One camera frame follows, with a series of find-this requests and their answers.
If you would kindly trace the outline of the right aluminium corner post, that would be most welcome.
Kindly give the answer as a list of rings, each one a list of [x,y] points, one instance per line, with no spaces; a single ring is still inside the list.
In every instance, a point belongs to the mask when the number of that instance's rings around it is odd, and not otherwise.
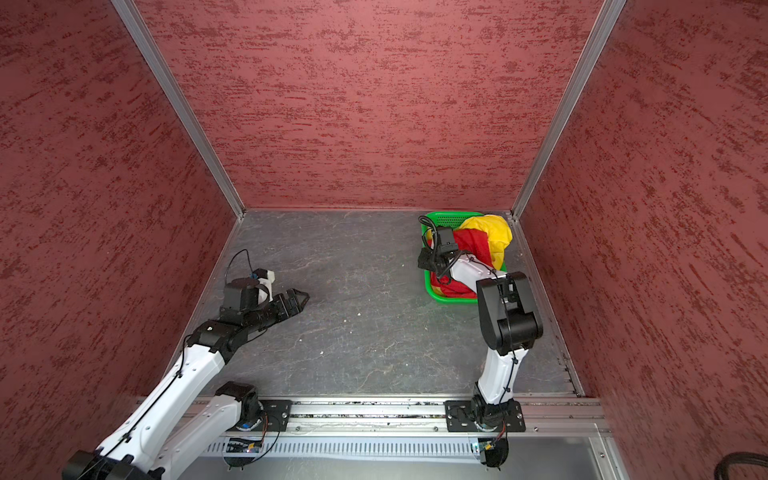
[[[534,158],[531,171],[511,210],[511,219],[519,222],[539,180],[563,134],[568,121],[590,79],[603,49],[626,5],[625,0],[605,0],[573,69],[550,126]]]

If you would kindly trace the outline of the aluminium corner post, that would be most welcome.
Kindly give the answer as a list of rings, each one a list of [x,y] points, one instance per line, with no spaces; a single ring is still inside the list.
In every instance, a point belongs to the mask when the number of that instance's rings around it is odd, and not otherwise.
[[[534,158],[531,171],[511,210],[511,219],[519,222],[539,180],[563,134],[568,121],[590,79],[603,49],[626,5],[625,0],[605,0],[573,69],[550,126]]]
[[[220,192],[227,200],[236,218],[242,219],[246,213],[245,204],[226,173],[219,156],[182,92],[182,88],[174,77],[160,48],[153,39],[136,3],[129,0],[112,0],[111,4],[170,102]]]

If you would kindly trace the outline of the right small circuit board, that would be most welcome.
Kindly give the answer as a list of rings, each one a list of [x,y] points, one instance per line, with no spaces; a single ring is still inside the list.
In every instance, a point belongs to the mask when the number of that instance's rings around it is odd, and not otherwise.
[[[479,461],[488,468],[499,469],[509,455],[509,443],[506,439],[480,442],[478,447]]]

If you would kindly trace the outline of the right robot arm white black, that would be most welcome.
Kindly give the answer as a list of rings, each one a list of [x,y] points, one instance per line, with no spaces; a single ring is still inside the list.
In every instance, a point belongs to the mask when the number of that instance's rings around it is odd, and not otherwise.
[[[477,431],[525,429],[513,386],[522,360],[543,335],[536,318],[535,300],[528,278],[485,264],[462,250],[449,227],[420,216],[423,247],[418,267],[438,280],[457,281],[476,294],[479,326],[488,347],[485,364],[467,403],[447,403],[451,428],[467,423]]]

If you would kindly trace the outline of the aluminium mounting rail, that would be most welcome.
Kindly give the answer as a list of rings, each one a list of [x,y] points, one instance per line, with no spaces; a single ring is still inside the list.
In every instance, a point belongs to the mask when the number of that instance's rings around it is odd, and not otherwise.
[[[486,432],[449,432],[444,402],[435,396],[292,397],[287,436],[470,436]],[[523,395],[526,431],[509,436],[597,437],[612,429],[598,399]]]

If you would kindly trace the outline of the green plastic basket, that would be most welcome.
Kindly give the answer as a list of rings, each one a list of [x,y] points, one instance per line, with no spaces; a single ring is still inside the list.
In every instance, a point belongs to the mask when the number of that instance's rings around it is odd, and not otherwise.
[[[470,254],[496,271],[505,267],[505,251],[512,242],[513,235],[507,221],[495,214],[479,212],[431,212],[421,221],[422,244],[424,248],[433,247],[432,226],[448,228],[452,231],[457,253],[466,259]],[[476,294],[465,284],[449,278],[448,274],[438,278],[436,273],[425,273],[427,292],[438,302],[466,304],[475,302]]]

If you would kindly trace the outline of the left small circuit board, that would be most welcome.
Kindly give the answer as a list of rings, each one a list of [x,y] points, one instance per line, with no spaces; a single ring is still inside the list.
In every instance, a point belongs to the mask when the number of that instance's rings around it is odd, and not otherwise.
[[[225,452],[231,454],[259,454],[262,446],[262,440],[229,438],[226,443]]]

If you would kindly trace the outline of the red shorts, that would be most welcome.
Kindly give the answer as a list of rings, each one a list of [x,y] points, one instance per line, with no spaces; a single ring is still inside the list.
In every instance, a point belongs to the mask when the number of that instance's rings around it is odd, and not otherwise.
[[[484,232],[477,230],[454,230],[454,236],[460,250],[468,251],[488,267],[493,267],[488,251],[487,236]],[[461,300],[477,299],[476,294],[460,281],[448,281],[446,277],[438,280],[435,274],[430,272],[427,275],[429,290],[435,297]]]

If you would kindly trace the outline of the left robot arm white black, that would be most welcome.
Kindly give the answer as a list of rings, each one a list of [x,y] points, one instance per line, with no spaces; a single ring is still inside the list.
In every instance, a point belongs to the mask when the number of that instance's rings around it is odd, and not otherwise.
[[[229,381],[184,426],[178,423],[203,388],[247,343],[303,312],[310,296],[272,291],[274,274],[257,269],[225,284],[216,318],[183,341],[171,370],[140,406],[99,446],[78,451],[62,470],[65,479],[177,479],[226,431],[284,431],[288,415],[272,413],[254,386]]]

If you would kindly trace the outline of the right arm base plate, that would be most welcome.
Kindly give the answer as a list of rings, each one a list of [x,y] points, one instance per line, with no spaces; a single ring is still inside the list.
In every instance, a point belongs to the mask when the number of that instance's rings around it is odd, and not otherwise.
[[[521,404],[515,400],[492,405],[481,397],[444,402],[449,432],[521,433],[526,431]]]

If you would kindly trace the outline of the yellow shorts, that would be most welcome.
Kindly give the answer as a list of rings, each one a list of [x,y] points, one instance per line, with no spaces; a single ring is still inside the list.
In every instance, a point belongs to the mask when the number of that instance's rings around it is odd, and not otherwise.
[[[506,248],[513,240],[511,228],[504,218],[493,214],[470,217],[463,221],[459,229],[484,232],[491,264],[496,270],[502,269]]]

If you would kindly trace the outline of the small circuit board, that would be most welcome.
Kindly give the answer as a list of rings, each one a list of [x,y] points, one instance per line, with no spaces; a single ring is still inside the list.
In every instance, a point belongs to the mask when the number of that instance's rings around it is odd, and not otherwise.
[[[506,439],[480,442],[478,447],[479,461],[488,468],[499,469],[509,455],[509,443]]]
[[[231,454],[259,454],[262,446],[262,440],[229,438],[226,443],[225,452]]]

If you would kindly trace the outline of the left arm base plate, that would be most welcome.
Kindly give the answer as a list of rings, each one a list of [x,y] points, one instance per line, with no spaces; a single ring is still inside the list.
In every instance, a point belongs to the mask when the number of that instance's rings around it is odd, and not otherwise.
[[[242,432],[283,432],[291,414],[293,402],[286,399],[247,400],[235,429]]]

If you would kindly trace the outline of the left aluminium corner post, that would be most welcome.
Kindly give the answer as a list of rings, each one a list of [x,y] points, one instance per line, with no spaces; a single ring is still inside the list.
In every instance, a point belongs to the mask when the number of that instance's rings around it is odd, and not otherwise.
[[[242,219],[246,213],[245,204],[226,173],[219,156],[182,92],[182,88],[174,77],[160,48],[153,39],[136,3],[129,0],[112,0],[111,4],[170,102],[220,192],[227,200],[236,218]]]

